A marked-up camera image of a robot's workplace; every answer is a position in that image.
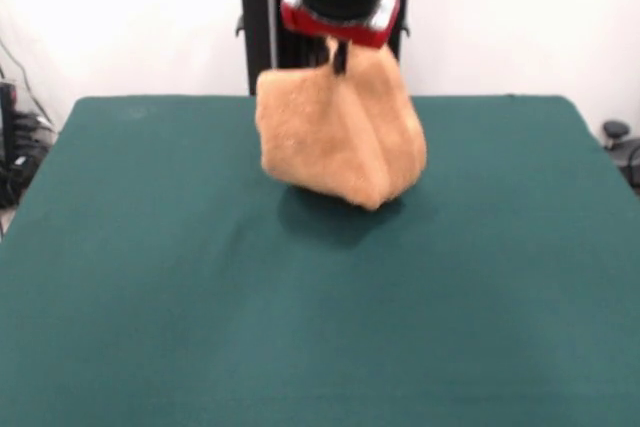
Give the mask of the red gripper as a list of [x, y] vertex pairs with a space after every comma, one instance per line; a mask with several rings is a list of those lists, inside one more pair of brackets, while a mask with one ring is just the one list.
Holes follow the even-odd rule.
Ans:
[[337, 40], [332, 69], [346, 72], [348, 43], [382, 47], [390, 38], [400, 10], [400, 0], [378, 0], [373, 13], [364, 20], [333, 21], [321, 18], [304, 6], [302, 0], [280, 0], [284, 27], [307, 36], [330, 36]]

